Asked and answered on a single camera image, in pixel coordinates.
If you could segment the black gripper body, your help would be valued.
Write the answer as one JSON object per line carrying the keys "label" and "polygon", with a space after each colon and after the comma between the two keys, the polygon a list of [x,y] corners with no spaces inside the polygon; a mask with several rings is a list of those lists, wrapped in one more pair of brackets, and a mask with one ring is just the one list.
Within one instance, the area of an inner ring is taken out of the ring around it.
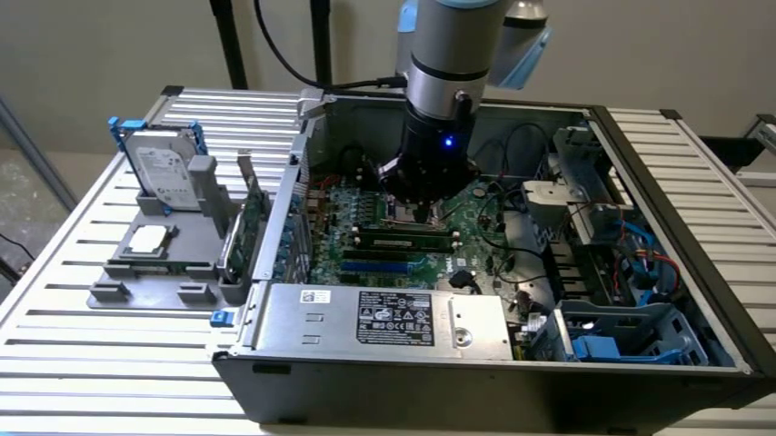
{"label": "black gripper body", "polygon": [[402,203],[427,209],[453,198],[479,175],[467,156],[474,124],[474,114],[445,120],[405,105],[401,146],[378,168],[383,188]]}

